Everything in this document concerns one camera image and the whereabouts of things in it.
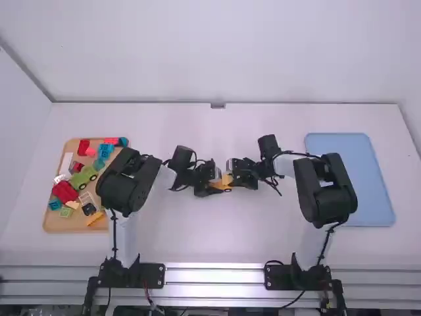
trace wooden board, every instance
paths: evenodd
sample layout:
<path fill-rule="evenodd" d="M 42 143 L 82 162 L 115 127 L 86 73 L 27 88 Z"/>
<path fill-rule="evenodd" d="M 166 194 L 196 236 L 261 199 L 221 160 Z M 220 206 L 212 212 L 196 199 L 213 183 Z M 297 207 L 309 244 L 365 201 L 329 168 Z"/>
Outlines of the wooden board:
<path fill-rule="evenodd" d="M 103 143 L 104 138 L 84 138 L 89 139 L 89 146 L 95 150 L 98 150 L 99 144 Z M 65 153 L 73 153 L 72 161 L 76 160 L 79 163 L 83 163 L 85 166 L 90 166 L 93 164 L 94 160 L 96 160 L 97 155 L 95 157 L 89 156 L 79 156 L 78 155 L 78 147 L 80 138 L 74 138 L 69 140 L 65 143 L 63 152 L 61 155 L 59 167 L 57 168 L 56 175 L 59 175 L 60 167 L 63 162 L 63 157 Z M 116 147 L 114 152 L 111 154 L 110 159 L 105 161 L 105 167 L 99 171 L 99 176 L 104 172 L 104 170 L 109 166 L 111 161 L 117 156 L 117 154 L 121 151 L 121 147 Z M 78 193 L 82 195 L 85 192 L 90 192 L 95 204 L 98 207 L 101 207 L 101 198 L 97 196 L 95 193 L 95 186 L 97 184 L 98 178 L 94 181 L 91 181 L 85 189 L 80 190 Z M 51 188 L 53 187 L 53 179 L 51 179 Z M 107 217 L 104 216 L 97 221 L 95 221 L 90 226 L 87 226 L 87 216 L 84 215 L 82 211 L 82 204 L 79 205 L 77 209 L 73 211 L 73 214 L 69 218 L 60 217 L 60 211 L 52 211 L 50 208 L 46 207 L 45 215 L 44 215 L 44 222 L 43 228 L 44 231 L 50 233 L 72 233 L 72 232 L 104 232 L 108 230 L 108 220 Z"/>

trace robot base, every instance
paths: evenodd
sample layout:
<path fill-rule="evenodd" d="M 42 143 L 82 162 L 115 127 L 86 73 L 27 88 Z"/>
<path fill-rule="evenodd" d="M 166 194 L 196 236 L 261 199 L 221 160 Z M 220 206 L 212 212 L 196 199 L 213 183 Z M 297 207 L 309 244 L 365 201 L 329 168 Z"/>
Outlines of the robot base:
<path fill-rule="evenodd" d="M 295 253 L 290 265 L 266 264 L 264 286 L 267 290 L 309 290 L 326 291 L 332 287 L 330 268 L 315 265 L 307 271 L 301 270 Z"/>

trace blue mat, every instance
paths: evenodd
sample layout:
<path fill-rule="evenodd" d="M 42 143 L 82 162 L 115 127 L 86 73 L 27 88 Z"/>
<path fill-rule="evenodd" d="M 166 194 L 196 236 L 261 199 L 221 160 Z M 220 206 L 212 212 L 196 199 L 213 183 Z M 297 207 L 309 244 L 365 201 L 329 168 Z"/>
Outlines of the blue mat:
<path fill-rule="evenodd" d="M 361 133 L 310 133 L 305 138 L 309 153 L 339 153 L 358 198 L 358 209 L 347 226 L 391 226 L 395 222 L 382 172 L 370 138 Z"/>

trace toy car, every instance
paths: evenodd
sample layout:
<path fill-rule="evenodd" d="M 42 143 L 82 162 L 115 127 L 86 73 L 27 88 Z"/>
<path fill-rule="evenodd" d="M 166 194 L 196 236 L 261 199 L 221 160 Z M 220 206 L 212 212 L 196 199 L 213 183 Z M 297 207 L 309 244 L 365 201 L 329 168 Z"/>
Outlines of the toy car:
<path fill-rule="evenodd" d="M 98 171 L 92 166 L 84 166 L 79 173 L 73 174 L 69 183 L 76 190 L 83 190 L 86 188 L 89 181 L 94 181 L 98 177 Z"/>
<path fill-rule="evenodd" d="M 79 195 L 67 181 L 60 181 L 58 184 L 53 186 L 51 191 L 63 204 L 69 201 L 76 201 Z"/>

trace green toy block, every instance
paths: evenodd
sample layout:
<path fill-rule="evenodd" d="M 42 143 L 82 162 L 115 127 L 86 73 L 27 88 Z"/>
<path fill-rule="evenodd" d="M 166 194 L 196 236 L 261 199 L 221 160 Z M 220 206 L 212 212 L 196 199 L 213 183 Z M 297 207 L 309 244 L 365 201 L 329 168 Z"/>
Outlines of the green toy block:
<path fill-rule="evenodd" d="M 60 210 L 60 217 L 66 217 L 67 219 L 72 216 L 73 209 L 69 207 L 62 207 Z"/>

